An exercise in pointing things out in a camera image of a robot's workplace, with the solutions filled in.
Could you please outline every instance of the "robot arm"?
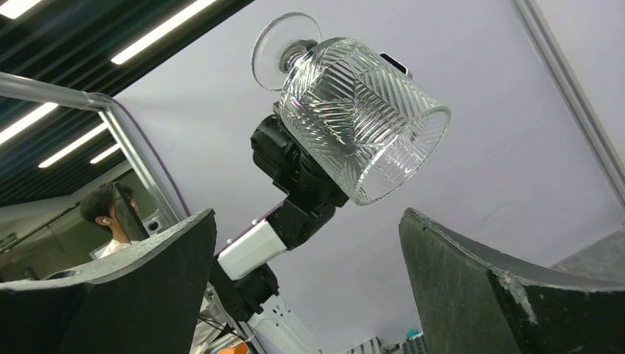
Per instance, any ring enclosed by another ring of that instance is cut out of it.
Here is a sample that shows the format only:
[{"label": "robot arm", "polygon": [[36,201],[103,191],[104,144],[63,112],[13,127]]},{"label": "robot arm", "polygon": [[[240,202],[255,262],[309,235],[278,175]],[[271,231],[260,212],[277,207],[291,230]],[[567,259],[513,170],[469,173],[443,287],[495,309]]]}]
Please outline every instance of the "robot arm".
[{"label": "robot arm", "polygon": [[306,242],[348,197],[277,115],[261,122],[251,142],[254,164],[287,197],[266,219],[215,256],[210,283],[231,317],[249,323],[283,353],[327,353],[288,308],[266,263]]}]

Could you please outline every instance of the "metal frame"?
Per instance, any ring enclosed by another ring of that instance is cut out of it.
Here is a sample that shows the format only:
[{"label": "metal frame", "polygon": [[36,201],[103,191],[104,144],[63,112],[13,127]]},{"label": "metal frame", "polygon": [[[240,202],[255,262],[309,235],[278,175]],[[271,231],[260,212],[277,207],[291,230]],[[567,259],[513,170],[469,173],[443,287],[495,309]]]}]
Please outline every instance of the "metal frame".
[{"label": "metal frame", "polygon": [[523,26],[547,66],[601,169],[625,209],[625,168],[601,120],[579,84],[535,0],[512,0]]},{"label": "metal frame", "polygon": [[[114,110],[115,104],[110,100],[97,94],[42,83],[3,72],[0,72],[0,96],[39,103],[54,102],[64,107],[97,112],[102,120],[108,124],[111,135],[119,143],[126,159],[154,199],[164,223],[168,227],[173,226],[188,216],[185,215],[184,211],[177,208],[163,184],[156,178],[153,168],[147,162],[145,155],[137,148],[136,140],[128,133],[128,127],[122,123]],[[253,350],[258,354],[265,354],[265,350],[251,327],[247,323],[234,321],[225,312],[221,301],[217,300],[217,303],[226,315],[228,323],[240,333],[249,336],[249,344]]]}]

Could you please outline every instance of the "glass base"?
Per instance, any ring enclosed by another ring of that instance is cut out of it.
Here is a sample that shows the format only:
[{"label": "glass base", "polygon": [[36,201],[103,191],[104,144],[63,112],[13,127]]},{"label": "glass base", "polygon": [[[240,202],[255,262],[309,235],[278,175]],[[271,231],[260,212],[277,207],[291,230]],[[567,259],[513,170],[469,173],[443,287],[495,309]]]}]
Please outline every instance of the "glass base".
[{"label": "glass base", "polygon": [[305,13],[287,13],[267,25],[252,52],[254,79],[269,91],[280,91],[296,58],[321,42],[317,22]]}]

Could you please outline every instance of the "ceiling light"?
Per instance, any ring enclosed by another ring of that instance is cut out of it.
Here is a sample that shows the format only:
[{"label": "ceiling light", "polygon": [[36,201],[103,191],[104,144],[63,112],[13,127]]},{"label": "ceiling light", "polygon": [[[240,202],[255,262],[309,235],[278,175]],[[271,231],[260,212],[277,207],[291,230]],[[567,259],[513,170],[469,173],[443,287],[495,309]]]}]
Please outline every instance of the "ceiling light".
[{"label": "ceiling light", "polygon": [[94,157],[90,163],[91,164],[97,164],[98,162],[102,161],[103,159],[106,159],[107,157],[109,157],[110,155],[112,155],[114,152],[118,151],[119,148],[121,146],[119,146],[119,144],[115,144],[113,146],[111,146],[110,148],[106,149],[103,153],[101,153],[100,155]]},{"label": "ceiling light", "polygon": [[101,125],[98,125],[94,130],[92,130],[92,131],[88,132],[87,134],[81,136],[75,142],[72,142],[70,145],[67,145],[61,151],[59,151],[58,153],[52,155],[52,157],[50,157],[46,161],[41,162],[39,164],[39,168],[46,168],[46,167],[49,167],[51,164],[54,164],[58,160],[60,160],[63,157],[65,157],[65,155],[67,155],[67,154],[71,153],[72,151],[78,149],[81,145],[83,145],[86,142],[88,142],[89,140],[93,139],[99,133],[102,133],[103,131],[105,131],[107,129],[107,127],[108,126],[106,125],[106,123],[102,123]]},{"label": "ceiling light", "polygon": [[0,15],[15,20],[41,0],[9,0],[0,6]]},{"label": "ceiling light", "polygon": [[153,29],[152,32],[146,34],[137,42],[131,44],[128,48],[124,49],[118,55],[115,55],[115,57],[113,57],[111,61],[117,65],[123,64],[128,59],[139,54],[140,51],[146,49],[151,44],[159,40],[161,37],[165,36],[167,33],[171,32],[176,27],[183,24],[186,20],[190,19],[201,10],[204,10],[213,2],[215,2],[215,0],[197,0],[193,4],[190,4],[184,10],[175,14],[169,20],[165,21],[162,25]]},{"label": "ceiling light", "polygon": [[13,138],[22,130],[28,128],[33,123],[37,122],[41,118],[45,117],[48,113],[54,111],[58,107],[56,103],[44,103],[37,107],[34,111],[28,113],[19,121],[13,123],[10,127],[0,131],[0,144],[6,142],[8,139]]}]

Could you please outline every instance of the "man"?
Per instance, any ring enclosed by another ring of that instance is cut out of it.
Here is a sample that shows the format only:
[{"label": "man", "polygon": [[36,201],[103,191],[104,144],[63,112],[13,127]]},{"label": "man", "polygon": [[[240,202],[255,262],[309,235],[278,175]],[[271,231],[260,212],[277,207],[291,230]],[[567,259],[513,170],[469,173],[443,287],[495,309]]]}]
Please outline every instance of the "man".
[{"label": "man", "polygon": [[[139,208],[133,198],[133,190],[128,187],[123,187],[123,190],[130,200],[130,205],[135,209],[137,215],[140,215]],[[80,214],[88,222],[98,225],[101,229],[111,233],[112,240],[106,246],[100,258],[137,243],[128,239],[119,225],[119,221],[115,218],[115,187],[112,183],[103,184],[95,191],[87,194],[80,203]]]}]

